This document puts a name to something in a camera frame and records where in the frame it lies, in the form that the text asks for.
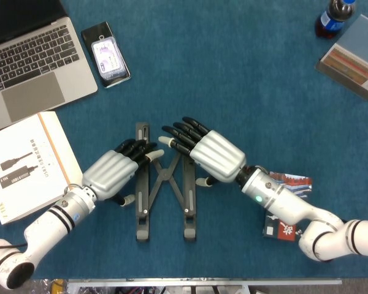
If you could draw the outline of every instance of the black smartphone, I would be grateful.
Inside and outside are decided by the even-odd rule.
[[[127,63],[106,21],[84,29],[82,39],[105,88],[131,78]]]

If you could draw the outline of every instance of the silver laptop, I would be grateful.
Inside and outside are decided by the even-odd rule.
[[[0,0],[0,129],[96,91],[59,0]]]

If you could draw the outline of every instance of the soda bottle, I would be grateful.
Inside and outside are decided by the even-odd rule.
[[[355,2],[356,0],[330,0],[327,9],[316,20],[316,35],[327,39],[335,37],[345,21],[354,14]]]

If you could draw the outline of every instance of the laptop trackpad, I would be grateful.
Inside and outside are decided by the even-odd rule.
[[[12,122],[63,103],[54,72],[2,92]]]

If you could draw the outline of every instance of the white robotic arm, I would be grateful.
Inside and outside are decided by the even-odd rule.
[[[174,138],[159,137],[161,143],[194,159],[211,174],[197,179],[201,186],[216,182],[237,182],[242,192],[288,225],[311,220],[299,246],[313,260],[326,262],[348,254],[368,256],[368,221],[351,220],[344,224],[329,211],[314,207],[272,179],[259,166],[246,165],[245,154],[214,130],[195,119],[184,117],[163,130]]]
[[[83,174],[83,187],[70,190],[26,228],[24,253],[0,239],[0,285],[6,289],[23,285],[41,259],[94,210],[95,201],[115,196],[138,169],[164,154],[152,151],[155,146],[130,139],[106,152]]]

